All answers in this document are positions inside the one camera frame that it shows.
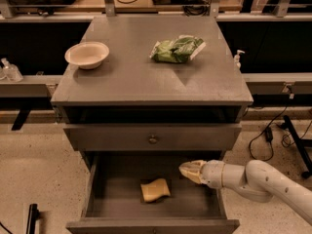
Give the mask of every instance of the speckled floor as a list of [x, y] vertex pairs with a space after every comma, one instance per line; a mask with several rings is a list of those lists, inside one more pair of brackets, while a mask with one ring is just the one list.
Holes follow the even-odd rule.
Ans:
[[[223, 160], [246, 165], [250, 160], [250, 140], [282, 110], [250, 109], [233, 150], [227, 152]], [[20, 131], [12, 132], [16, 113], [0, 112], [0, 221], [14, 234], [25, 233], [28, 207], [36, 203], [41, 213], [36, 233], [69, 234], [65, 225], [80, 217], [89, 171], [80, 154], [72, 150], [62, 124], [54, 122], [52, 112], [33, 112]], [[312, 119], [309, 108], [289, 108], [286, 114], [302, 136]], [[285, 132], [275, 124], [272, 129], [275, 155], [268, 163], [312, 189], [312, 176], [301, 179], [305, 165], [295, 146], [283, 147], [281, 139]], [[305, 137], [312, 138], [312, 129]], [[261, 157], [269, 156], [270, 147], [264, 137], [253, 143], [253, 152]], [[227, 217], [240, 220], [235, 234], [312, 233], [312, 226], [278, 198], [261, 204], [244, 199], [229, 189], [222, 189], [221, 194]], [[0, 227], [0, 234], [5, 233]]]

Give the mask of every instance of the ceramic bowl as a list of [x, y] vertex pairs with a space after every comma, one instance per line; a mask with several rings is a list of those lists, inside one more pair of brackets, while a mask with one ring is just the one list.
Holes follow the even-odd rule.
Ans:
[[100, 42], [83, 42], [72, 46], [65, 53], [68, 63], [82, 69], [94, 69], [101, 65], [109, 54], [108, 47]]

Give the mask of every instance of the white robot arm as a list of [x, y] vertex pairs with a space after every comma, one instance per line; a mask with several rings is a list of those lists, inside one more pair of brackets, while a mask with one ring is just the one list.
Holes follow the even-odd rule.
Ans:
[[265, 162], [252, 160], [245, 167], [199, 160], [183, 163], [179, 170], [196, 183], [213, 189], [229, 188], [253, 201], [265, 203], [274, 195], [312, 225], [312, 191]]

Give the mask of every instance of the drawer knob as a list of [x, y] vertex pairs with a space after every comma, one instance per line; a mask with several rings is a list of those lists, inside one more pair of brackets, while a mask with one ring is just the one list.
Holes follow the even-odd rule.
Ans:
[[156, 144], [158, 142], [158, 140], [159, 139], [155, 135], [152, 135], [152, 136], [149, 137], [148, 142], [150, 144]]

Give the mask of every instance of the plastic bag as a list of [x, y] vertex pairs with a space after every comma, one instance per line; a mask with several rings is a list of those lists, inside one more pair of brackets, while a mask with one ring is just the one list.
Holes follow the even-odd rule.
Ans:
[[184, 63], [195, 58], [206, 43], [195, 36], [180, 35], [175, 40], [157, 42], [150, 58], [157, 62]]

